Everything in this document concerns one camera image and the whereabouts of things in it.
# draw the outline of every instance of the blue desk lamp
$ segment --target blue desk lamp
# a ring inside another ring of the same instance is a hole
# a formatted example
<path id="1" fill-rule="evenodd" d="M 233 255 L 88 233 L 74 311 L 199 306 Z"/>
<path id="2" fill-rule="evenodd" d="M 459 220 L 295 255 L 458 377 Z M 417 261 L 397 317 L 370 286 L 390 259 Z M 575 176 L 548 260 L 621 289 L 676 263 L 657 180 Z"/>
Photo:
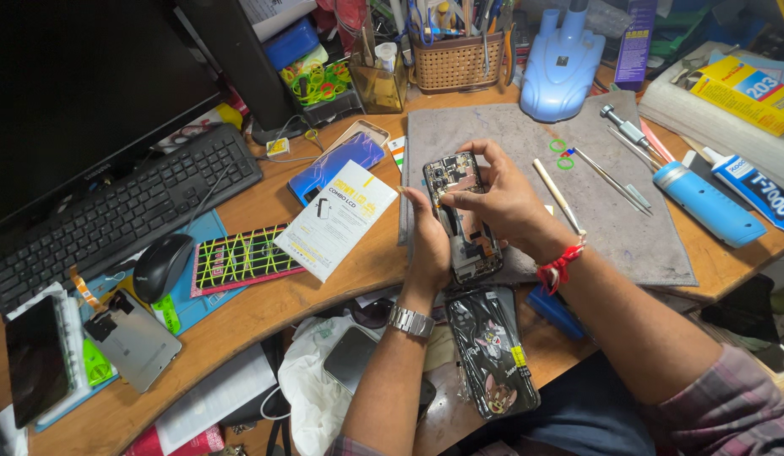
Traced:
<path id="1" fill-rule="evenodd" d="M 544 10 L 519 101 L 538 122 L 575 117 L 589 94 L 606 38 L 583 29 L 588 7 L 589 0 L 572 0 L 561 28 L 556 28 L 558 10 Z"/>

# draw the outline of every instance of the keyboard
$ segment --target keyboard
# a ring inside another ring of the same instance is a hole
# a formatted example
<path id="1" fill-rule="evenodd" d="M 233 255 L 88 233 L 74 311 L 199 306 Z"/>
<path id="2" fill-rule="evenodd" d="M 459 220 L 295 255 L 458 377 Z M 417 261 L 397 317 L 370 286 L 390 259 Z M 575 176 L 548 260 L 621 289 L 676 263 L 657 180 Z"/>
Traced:
<path id="1" fill-rule="evenodd" d="M 87 282 L 185 225 L 218 179 L 198 216 L 252 186 L 262 171 L 247 156 L 242 136 L 226 123 L 35 226 L 0 260 L 3 312 L 54 282 L 73 290 L 73 264 Z"/>

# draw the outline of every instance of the phone motherboard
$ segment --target phone motherboard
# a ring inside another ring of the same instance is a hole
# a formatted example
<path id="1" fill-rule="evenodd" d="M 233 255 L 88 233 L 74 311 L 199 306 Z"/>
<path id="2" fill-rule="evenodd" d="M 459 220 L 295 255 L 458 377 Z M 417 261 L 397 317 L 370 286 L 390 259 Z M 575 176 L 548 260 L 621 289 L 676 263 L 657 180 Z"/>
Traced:
<path id="1" fill-rule="evenodd" d="M 451 244 L 451 267 L 459 285 L 474 282 L 501 269 L 499 243 L 490 227 L 474 212 L 440 203 L 447 192 L 484 193 L 479 168 L 470 152 L 458 153 L 423 167 L 428 194 Z"/>

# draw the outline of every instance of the wristwatch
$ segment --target wristwatch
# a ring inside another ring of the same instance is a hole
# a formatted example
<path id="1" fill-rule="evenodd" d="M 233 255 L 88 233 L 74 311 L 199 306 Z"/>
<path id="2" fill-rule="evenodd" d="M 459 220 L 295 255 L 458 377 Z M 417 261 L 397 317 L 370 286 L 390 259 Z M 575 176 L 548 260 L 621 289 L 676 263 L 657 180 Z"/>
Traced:
<path id="1" fill-rule="evenodd" d="M 396 304 L 392 306 L 392 311 L 389 313 L 389 326 L 396 327 L 412 336 L 428 338 L 434 329 L 434 318 L 420 312 L 407 310 Z"/>

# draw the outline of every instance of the computer monitor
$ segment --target computer monitor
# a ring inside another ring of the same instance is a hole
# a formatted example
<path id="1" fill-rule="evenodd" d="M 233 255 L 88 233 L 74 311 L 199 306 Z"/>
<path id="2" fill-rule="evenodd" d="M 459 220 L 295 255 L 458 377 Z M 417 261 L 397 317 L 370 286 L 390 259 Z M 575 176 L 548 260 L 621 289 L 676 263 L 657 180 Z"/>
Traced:
<path id="1" fill-rule="evenodd" d="M 229 95 L 157 1 L 0 2 L 0 232 Z"/>

